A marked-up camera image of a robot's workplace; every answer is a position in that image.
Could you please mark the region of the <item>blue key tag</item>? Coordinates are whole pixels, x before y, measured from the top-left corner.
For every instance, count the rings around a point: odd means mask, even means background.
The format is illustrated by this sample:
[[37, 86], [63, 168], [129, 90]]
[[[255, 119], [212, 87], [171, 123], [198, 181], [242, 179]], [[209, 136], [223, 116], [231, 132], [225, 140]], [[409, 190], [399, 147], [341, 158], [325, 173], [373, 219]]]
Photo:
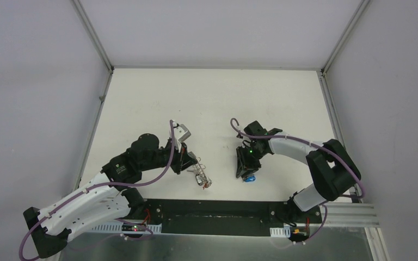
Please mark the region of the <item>blue key tag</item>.
[[243, 182], [254, 182], [256, 181], [256, 177], [255, 175], [249, 175], [249, 176], [245, 176], [243, 177]]

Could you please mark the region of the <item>metal disc with key rings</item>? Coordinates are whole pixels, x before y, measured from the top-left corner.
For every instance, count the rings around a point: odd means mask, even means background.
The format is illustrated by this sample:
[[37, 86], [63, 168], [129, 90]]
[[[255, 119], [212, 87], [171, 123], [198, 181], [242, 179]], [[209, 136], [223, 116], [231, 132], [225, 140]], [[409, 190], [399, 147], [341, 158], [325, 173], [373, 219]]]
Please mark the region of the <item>metal disc with key rings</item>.
[[201, 161], [200, 157], [197, 157], [197, 160], [198, 160], [198, 163], [195, 165], [192, 165], [191, 169], [189, 169], [188, 172], [194, 173], [195, 180], [198, 186], [203, 187], [204, 184], [208, 184], [210, 187], [212, 185], [212, 180], [205, 174], [206, 166], [200, 163]]

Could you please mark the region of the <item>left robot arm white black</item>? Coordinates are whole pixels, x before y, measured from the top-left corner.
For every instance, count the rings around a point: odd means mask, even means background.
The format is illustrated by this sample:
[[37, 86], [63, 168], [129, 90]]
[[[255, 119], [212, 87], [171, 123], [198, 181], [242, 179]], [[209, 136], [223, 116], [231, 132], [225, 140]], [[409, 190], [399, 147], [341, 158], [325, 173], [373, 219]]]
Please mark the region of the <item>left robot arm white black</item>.
[[191, 133], [182, 127], [173, 129], [164, 147], [153, 134], [143, 134], [122, 154], [112, 158], [90, 181], [58, 202], [43, 209], [29, 207], [23, 212], [28, 226], [19, 258], [24, 260], [23, 248], [32, 238], [38, 258], [51, 257], [87, 230], [109, 220], [128, 216], [138, 220], [144, 213], [144, 199], [138, 187], [145, 171], [163, 169], [179, 174], [197, 163], [188, 152], [185, 140]]

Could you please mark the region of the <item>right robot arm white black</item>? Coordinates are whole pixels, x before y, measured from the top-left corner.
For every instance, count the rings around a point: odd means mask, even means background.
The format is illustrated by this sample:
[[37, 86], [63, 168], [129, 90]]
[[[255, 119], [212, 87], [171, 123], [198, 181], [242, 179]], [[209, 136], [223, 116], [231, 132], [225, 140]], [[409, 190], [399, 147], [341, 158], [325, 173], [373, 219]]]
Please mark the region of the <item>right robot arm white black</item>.
[[354, 185], [361, 185], [361, 174], [351, 157], [336, 139], [315, 143], [291, 136], [282, 129], [266, 130], [258, 121], [239, 128], [236, 118], [231, 127], [243, 144], [236, 149], [236, 178], [253, 179], [261, 168], [260, 160], [268, 155], [280, 155], [305, 164], [312, 183], [295, 193], [286, 202], [288, 218], [300, 223], [309, 216], [309, 210], [344, 195]]

